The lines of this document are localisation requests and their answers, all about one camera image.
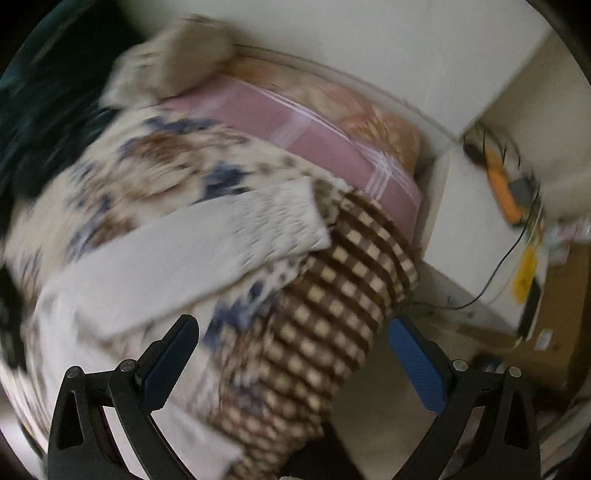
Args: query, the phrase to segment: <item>blanket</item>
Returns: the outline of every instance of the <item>blanket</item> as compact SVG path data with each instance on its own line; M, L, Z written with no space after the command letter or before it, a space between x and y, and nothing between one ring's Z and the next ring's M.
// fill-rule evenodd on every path
M7 265L31 311L55 272L141 225L195 202L302 176L314 179L332 246L268 262L183 310L211 318L204 338L211 359L198 375L189 362L169 403L183 418L206 421L243 446L228 478L272 478L291 453L322 434L330 400L363 364L381 323L414 288L408 242L390 215L295 154L211 119L147 108L121 114L21 212L5 245ZM92 335L83 340L111 358L114 368L124 358L138 358L177 317L109 341ZM25 427L46 449L47 383L61 381L63 373L43 374L39 334L40 326L30 321L31 376L5 368L0 374L11 401L22 407Z

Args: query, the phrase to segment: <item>pile of bedding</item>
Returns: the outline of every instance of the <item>pile of bedding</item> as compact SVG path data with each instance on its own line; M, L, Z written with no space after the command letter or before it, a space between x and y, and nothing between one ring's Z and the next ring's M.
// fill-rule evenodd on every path
M28 372L0 378L25 428L47 450L69 366L138 358L190 313L202 339L158 425L198 478L275 478L416 285L417 153L395 115L254 59L123 111L4 238Z

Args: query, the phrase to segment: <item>orange object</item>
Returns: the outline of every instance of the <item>orange object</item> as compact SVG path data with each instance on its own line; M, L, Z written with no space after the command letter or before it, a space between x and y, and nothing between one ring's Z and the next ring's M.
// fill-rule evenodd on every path
M502 160L491 150L486 150L486 175L503 216L511 225L519 225L524 212L513 199Z

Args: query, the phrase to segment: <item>white towel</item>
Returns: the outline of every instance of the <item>white towel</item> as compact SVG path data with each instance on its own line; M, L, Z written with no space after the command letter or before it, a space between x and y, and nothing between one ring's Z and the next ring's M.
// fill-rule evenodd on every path
M265 262L329 246L311 180L288 181L198 203L108 243L50 279L38 308L47 316L47 306L59 304L72 313L59 319L61 327L108 340L178 312ZM199 326L203 335L209 325Z

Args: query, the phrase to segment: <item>black cable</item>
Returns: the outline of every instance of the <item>black cable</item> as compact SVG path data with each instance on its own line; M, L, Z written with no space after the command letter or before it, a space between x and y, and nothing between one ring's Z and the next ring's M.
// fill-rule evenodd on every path
M511 255L511 253L513 252L513 250L515 250L515 248L517 247L517 245L519 245L519 242L521 242L521 239L525 235L525 233L527 231L528 224L529 224L530 219L531 219L531 215L534 213L535 203L538 200L538 196L539 195L540 195L540 190L538 189L538 191L535 194L534 200L531 202L530 212L527 215L527 219L525 220L525 226L523 227L523 230L521 231L521 233L519 235L519 238L517 239L517 241L515 241L515 243L513 244L513 246L503 256L503 258L501 258L501 261L497 264L496 268L493 270L491 276L488 278L488 281L484 285L484 288L480 291L480 293L476 297L474 297L468 303L466 303L464 305L461 305L459 307L452 307L452 306L448 306L448 305L433 305L433 304L428 303L428 302L425 302L425 301L414 301L413 303L415 305L423 305L423 306L426 306L426 307L429 307L429 308L432 308L432 309L438 309L438 310L463 310L463 309L468 308L469 306L475 304L478 300L480 300L480 298L482 298L482 296L484 295L484 293L487 291L488 287L491 286L492 280L495 278L495 275L497 274L497 272L501 268L501 265L505 262L505 260L507 260L507 258L509 257L509 255Z

